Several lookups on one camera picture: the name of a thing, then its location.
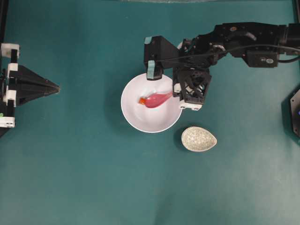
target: screw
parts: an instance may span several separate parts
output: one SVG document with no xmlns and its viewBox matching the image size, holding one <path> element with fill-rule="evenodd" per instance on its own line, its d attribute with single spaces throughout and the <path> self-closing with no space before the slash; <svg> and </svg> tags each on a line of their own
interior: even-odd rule
<svg viewBox="0 0 300 225">
<path fill-rule="evenodd" d="M 272 64 L 274 62 L 274 60 L 273 59 L 267 59 L 266 62 L 269 63 L 269 64 Z"/>
<path fill-rule="evenodd" d="M 230 28 L 230 31 L 232 32 L 232 31 L 236 31 L 238 28 L 237 27 L 231 27 Z"/>
</svg>

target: white bowl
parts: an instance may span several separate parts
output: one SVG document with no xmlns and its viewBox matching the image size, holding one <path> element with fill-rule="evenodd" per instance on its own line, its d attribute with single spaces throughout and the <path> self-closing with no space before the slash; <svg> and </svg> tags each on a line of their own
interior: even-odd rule
<svg viewBox="0 0 300 225">
<path fill-rule="evenodd" d="M 121 109 L 125 119 L 134 128 L 157 133 L 170 128 L 180 117 L 179 97 L 171 97 L 156 108 L 147 108 L 139 102 L 140 97 L 153 93 L 168 93 L 172 90 L 172 79 L 163 75 L 157 81 L 148 81 L 146 74 L 133 78 L 124 88 L 121 97 Z"/>
</svg>

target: white bracket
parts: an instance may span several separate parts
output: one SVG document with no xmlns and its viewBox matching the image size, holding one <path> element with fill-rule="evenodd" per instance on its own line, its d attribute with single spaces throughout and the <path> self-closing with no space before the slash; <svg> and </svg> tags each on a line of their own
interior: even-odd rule
<svg viewBox="0 0 300 225">
<path fill-rule="evenodd" d="M 1 55 L 2 57 L 11 57 L 11 50 L 17 50 L 17 58 L 20 57 L 20 45 L 18 44 L 9 44 L 9 43 L 2 43 L 1 44 Z"/>
<path fill-rule="evenodd" d="M 180 83 L 174 84 L 174 92 L 175 93 L 180 93 L 181 92 Z"/>
<path fill-rule="evenodd" d="M 187 103 L 184 100 L 181 100 L 179 102 L 179 108 L 180 109 L 185 109 L 185 108 L 190 108 L 191 110 L 198 111 L 199 109 L 202 108 L 202 105 L 199 104 L 192 104 L 192 103 Z"/>
<path fill-rule="evenodd" d="M 0 117 L 0 128 L 14 128 L 15 127 L 15 118 L 3 116 Z"/>
<path fill-rule="evenodd" d="M 14 101 L 14 107 L 16 108 L 16 96 L 17 96 L 17 91 L 16 90 L 9 90 L 8 86 L 6 86 L 6 93 L 5 96 L 3 97 L 3 102 L 8 105 L 9 100 Z"/>
<path fill-rule="evenodd" d="M 10 71 L 18 71 L 17 63 L 9 63 L 7 66 L 7 78 L 9 78 Z"/>
</svg>

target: teal table surface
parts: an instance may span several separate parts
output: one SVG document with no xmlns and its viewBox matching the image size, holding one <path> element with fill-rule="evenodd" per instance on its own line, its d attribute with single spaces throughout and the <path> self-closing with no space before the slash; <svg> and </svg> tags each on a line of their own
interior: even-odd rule
<svg viewBox="0 0 300 225">
<path fill-rule="evenodd" d="M 299 224 L 300 146 L 288 103 L 297 62 L 249 68 L 228 55 L 211 67 L 203 108 L 184 110 L 162 133 L 135 130 L 120 108 L 126 83 L 145 72 L 144 37 L 176 45 L 216 24 L 294 21 L 289 0 L 12 0 L 5 41 L 61 92 L 18 107 L 16 128 L 0 139 L 0 224 Z M 191 125 L 217 145 L 186 150 L 180 136 Z"/>
</svg>

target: pink spoon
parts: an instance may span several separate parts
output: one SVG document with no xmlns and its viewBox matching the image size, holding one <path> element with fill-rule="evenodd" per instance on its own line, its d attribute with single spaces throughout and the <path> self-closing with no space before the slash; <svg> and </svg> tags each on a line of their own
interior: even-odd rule
<svg viewBox="0 0 300 225">
<path fill-rule="evenodd" d="M 172 95 L 172 91 L 167 94 L 152 94 L 147 98 L 140 98 L 139 103 L 145 105 L 147 108 L 156 108 L 168 100 Z"/>
</svg>

